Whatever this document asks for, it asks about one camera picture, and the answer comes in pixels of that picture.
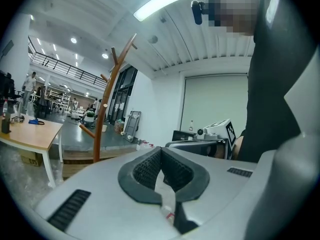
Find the wooden platform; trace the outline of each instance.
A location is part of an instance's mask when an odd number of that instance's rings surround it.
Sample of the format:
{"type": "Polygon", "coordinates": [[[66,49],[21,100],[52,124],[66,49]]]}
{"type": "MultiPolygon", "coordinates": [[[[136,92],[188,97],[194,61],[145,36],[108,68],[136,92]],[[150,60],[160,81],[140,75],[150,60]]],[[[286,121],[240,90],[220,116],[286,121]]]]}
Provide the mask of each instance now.
{"type": "MultiPolygon", "coordinates": [[[[135,151],[136,149],[132,147],[100,151],[100,160],[119,157],[135,151]]],[[[89,166],[93,161],[92,151],[64,151],[62,169],[63,180],[70,178],[83,168],[89,166]]]]}

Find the wooden coat rack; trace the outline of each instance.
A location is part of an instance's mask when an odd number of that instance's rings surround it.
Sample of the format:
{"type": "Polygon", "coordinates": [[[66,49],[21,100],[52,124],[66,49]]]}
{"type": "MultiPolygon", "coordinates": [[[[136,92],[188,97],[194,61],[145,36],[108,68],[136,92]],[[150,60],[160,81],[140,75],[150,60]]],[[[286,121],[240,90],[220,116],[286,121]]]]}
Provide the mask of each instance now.
{"type": "Polygon", "coordinates": [[[99,162],[100,161],[100,142],[101,142],[101,132],[102,132],[102,126],[104,123],[104,118],[105,118],[105,114],[106,114],[106,109],[108,106],[108,101],[109,101],[109,97],[110,97],[110,93],[112,90],[112,87],[115,83],[115,80],[117,78],[117,74],[120,70],[120,67],[122,65],[122,63],[125,60],[125,57],[130,49],[130,47],[134,47],[135,49],[137,49],[137,47],[134,45],[134,40],[136,38],[137,34],[134,34],[130,40],[128,41],[128,43],[125,45],[125,47],[123,48],[123,51],[121,52],[120,56],[117,58],[116,55],[116,50],[114,47],[111,48],[111,52],[112,52],[112,56],[113,56],[113,60],[114,60],[114,67],[112,69],[110,78],[108,79],[105,75],[101,74],[101,77],[106,81],[106,87],[104,89],[104,93],[103,93],[103,97],[102,97],[102,101],[101,101],[101,106],[99,108],[99,112],[98,112],[98,117],[97,117],[97,122],[96,122],[96,126],[95,126],[95,133],[89,131],[83,124],[79,125],[79,127],[84,130],[87,134],[89,134],[92,138],[94,138],[94,143],[93,143],[93,162],[99,162]]]}

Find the black clothing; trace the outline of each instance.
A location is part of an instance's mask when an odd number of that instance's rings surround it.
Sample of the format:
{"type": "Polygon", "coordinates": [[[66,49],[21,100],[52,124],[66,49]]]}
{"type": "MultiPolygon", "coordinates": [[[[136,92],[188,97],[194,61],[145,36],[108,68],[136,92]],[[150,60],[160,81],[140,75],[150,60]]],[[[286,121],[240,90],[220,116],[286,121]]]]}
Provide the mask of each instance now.
{"type": "Polygon", "coordinates": [[[300,133],[284,96],[314,55],[317,43],[296,6],[279,0],[273,21],[271,0],[261,0],[248,73],[247,120],[238,160],[257,163],[268,150],[300,133]]]}

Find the ceiling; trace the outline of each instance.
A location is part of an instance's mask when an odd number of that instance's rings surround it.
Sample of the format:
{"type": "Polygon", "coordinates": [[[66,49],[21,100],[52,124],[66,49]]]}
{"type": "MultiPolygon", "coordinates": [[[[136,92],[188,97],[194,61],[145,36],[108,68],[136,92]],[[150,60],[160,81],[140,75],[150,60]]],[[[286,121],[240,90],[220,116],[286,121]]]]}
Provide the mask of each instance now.
{"type": "Polygon", "coordinates": [[[138,49],[131,49],[125,60],[149,78],[161,70],[169,73],[175,66],[190,62],[252,56],[252,37],[222,33],[205,22],[196,25],[192,0],[177,1],[139,22],[133,13],[148,1],[29,0],[22,10],[35,18],[30,25],[32,36],[108,69],[114,62],[112,56],[102,58],[105,49],[110,55],[114,46],[119,55],[130,36],[137,33],[134,44],[138,49]],[[74,45],[71,37],[79,42],[74,45]]]}
{"type": "Polygon", "coordinates": [[[81,62],[83,61],[84,57],[81,56],[81,55],[77,55],[77,59],[76,59],[76,53],[73,52],[73,51],[70,51],[64,47],[61,47],[57,44],[54,44],[55,45],[55,49],[54,49],[54,46],[53,46],[53,43],[50,43],[50,42],[47,42],[47,41],[44,41],[44,40],[40,40],[40,43],[41,45],[38,43],[38,40],[35,36],[29,36],[30,37],[30,40],[35,48],[35,50],[38,52],[38,53],[42,53],[42,49],[44,50],[45,52],[45,55],[47,56],[51,56],[55,59],[57,59],[57,56],[59,57],[59,60],[62,61],[62,62],[65,62],[71,66],[74,66],[76,67],[76,62],[78,62],[78,65],[81,64],[81,62]]]}

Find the blue object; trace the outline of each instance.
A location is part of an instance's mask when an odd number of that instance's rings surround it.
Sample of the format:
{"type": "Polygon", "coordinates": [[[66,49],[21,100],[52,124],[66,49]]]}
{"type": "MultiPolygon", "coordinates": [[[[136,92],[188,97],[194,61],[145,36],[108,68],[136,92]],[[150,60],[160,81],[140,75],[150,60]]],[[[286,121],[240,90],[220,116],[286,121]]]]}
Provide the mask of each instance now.
{"type": "Polygon", "coordinates": [[[37,125],[38,124],[38,119],[29,120],[29,124],[37,125]]]}

